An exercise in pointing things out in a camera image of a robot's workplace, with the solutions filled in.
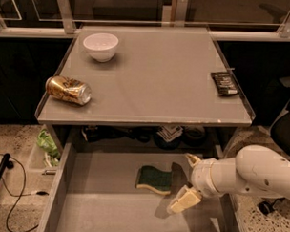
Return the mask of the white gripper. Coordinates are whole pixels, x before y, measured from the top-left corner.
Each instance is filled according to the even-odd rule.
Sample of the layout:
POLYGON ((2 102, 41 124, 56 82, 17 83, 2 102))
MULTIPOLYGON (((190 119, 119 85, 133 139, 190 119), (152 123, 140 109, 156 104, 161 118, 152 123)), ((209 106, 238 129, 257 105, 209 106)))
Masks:
POLYGON ((181 187, 168 205, 170 215, 199 204, 202 196, 211 198, 240 191, 242 178, 237 173, 235 158, 200 159, 190 153, 186 154, 186 158, 192 167, 191 183, 195 189, 186 185, 181 187))

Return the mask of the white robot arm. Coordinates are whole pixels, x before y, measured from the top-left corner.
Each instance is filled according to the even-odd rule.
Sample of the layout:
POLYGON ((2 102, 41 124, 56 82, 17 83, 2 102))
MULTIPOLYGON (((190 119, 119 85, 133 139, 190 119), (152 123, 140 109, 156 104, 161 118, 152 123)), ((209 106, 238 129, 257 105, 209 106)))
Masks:
POLYGON ((290 161, 270 148, 252 144, 234 158, 201 160, 190 153, 186 158, 192 187, 181 187, 168 205, 170 214, 226 194, 290 200, 290 161))

